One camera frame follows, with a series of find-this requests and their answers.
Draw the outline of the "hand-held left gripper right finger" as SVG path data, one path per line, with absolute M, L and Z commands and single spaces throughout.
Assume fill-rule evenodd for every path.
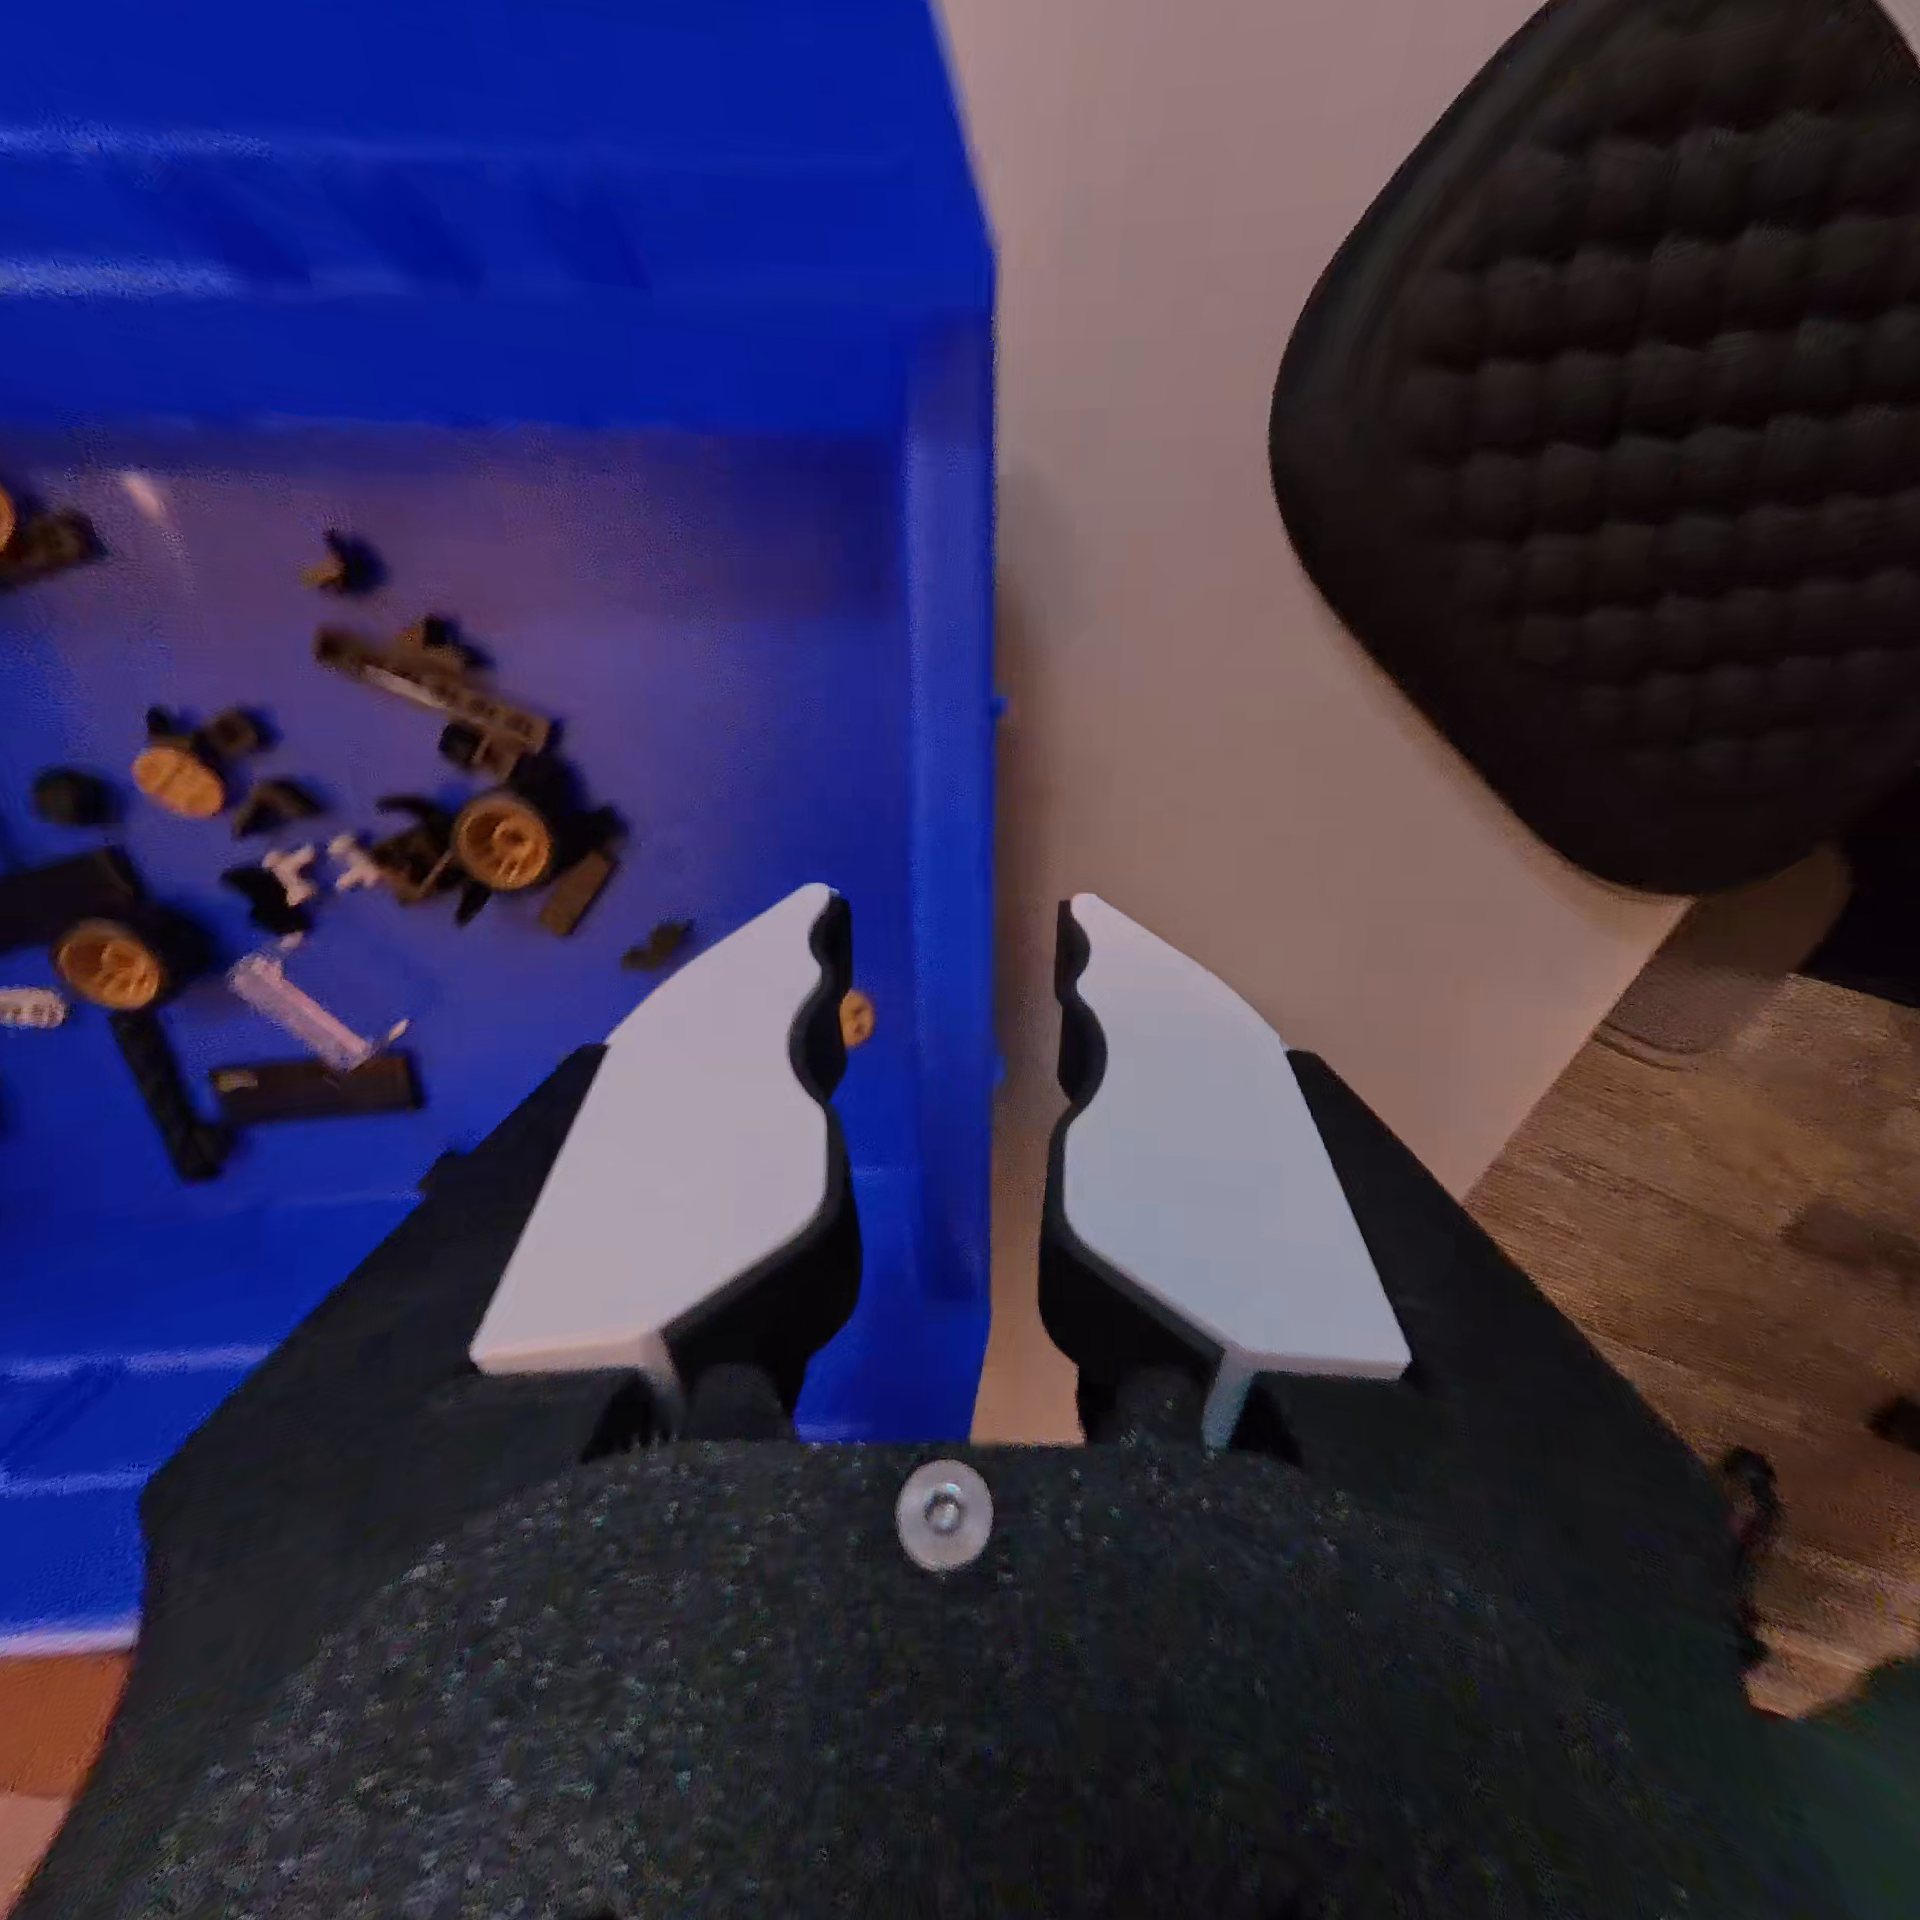
M 1404 1384 L 1409 1339 L 1292 1052 L 1095 890 L 1062 901 L 1041 1327 L 1086 1445 L 1231 1450 L 1262 1378 Z

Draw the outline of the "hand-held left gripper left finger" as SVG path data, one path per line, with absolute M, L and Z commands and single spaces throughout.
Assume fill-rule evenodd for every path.
M 489 1378 L 804 1381 L 859 1296 L 852 911 L 807 881 L 617 1021 L 468 1348 Z

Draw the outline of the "pile of lego parts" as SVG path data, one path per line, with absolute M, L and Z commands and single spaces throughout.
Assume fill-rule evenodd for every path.
M 98 527 L 74 503 L 41 495 L 27 469 L 2 459 L 2 598 L 45 579 L 91 565 L 103 545 Z M 365 598 L 381 592 L 386 561 L 377 541 L 365 545 L 352 527 L 327 523 L 327 559 L 305 579 L 320 594 Z M 486 678 L 486 648 L 472 648 L 461 622 L 427 611 L 399 636 L 373 642 L 348 634 L 336 617 L 323 619 L 309 656 L 342 683 L 406 700 L 437 719 L 437 751 L 475 793 L 461 805 L 432 798 L 387 793 L 375 814 L 386 831 L 363 842 L 345 831 L 330 859 L 345 861 L 342 885 L 373 885 L 400 905 L 457 894 L 455 923 L 469 923 L 492 899 L 548 890 L 537 923 L 569 937 L 597 901 L 620 851 L 622 819 L 617 810 L 590 810 L 562 764 L 556 724 L 514 700 L 500 695 Z M 45 952 L 47 990 L 12 991 L 2 980 L 5 1010 L 18 998 L 45 1003 L 66 1019 L 71 1004 L 108 1021 L 149 1118 L 160 1150 L 177 1177 L 207 1181 L 228 1163 L 231 1123 L 202 1118 L 192 1091 L 180 1081 L 164 1010 L 214 974 L 214 939 L 204 911 L 166 881 L 157 854 L 140 867 L 127 850 L 127 801 L 157 805 L 192 828 L 214 828 L 228 819 L 236 844 L 327 819 L 323 793 L 284 773 L 261 778 L 251 761 L 274 751 L 274 719 L 259 706 L 218 712 L 149 709 L 140 721 L 138 755 L 119 788 L 38 751 L 38 733 L 56 719 L 82 719 L 79 695 L 103 684 L 103 668 L 68 683 L 45 678 L 45 695 L 30 714 L 27 666 L 2 664 L 2 773 L 17 769 L 27 814 L 61 831 L 91 836 L 58 859 L 18 861 L 2 850 L 2 961 Z M 222 873 L 222 888 L 243 901 L 248 923 L 274 951 L 242 964 L 236 991 L 248 1003 L 274 1003 L 274 1021 L 298 1036 L 304 1053 L 288 1066 L 312 1066 L 323 1095 L 348 1095 L 375 1081 L 394 1061 L 386 1038 L 354 1038 L 323 1010 L 309 1004 L 279 980 L 279 951 L 309 934 L 309 866 L 312 844 L 267 850 Z M 2 1210 L 79 1194 L 98 1201 L 108 1175 L 127 1171 L 123 1147 L 108 1139 L 108 1101 L 74 1064 L 53 1064 L 30 1088 L 18 1113 L 2 1088 Z

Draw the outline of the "blue plastic bin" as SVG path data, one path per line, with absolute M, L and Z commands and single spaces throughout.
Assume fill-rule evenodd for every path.
M 103 1197 L 2 1210 L 2 1653 L 138 1632 L 138 1495 L 574 1047 L 804 881 L 878 1036 L 834 1095 L 852 1329 L 808 1435 L 960 1435 L 987 1348 L 997 269 L 930 2 L 2 2 L 2 459 L 102 559 L 2 598 L 38 733 L 115 788 L 149 709 L 259 706 L 327 819 L 242 844 L 127 801 L 204 911 L 164 1010 L 231 1123 L 184 1181 L 108 1021 L 2 1033 L 108 1101 Z M 373 598 L 305 584 L 327 523 Z M 400 905 L 333 844 L 475 793 L 437 719 L 320 668 L 427 611 L 537 709 L 620 851 Z M 391 1066 L 323 1095 L 222 873 L 312 844 L 279 980 Z

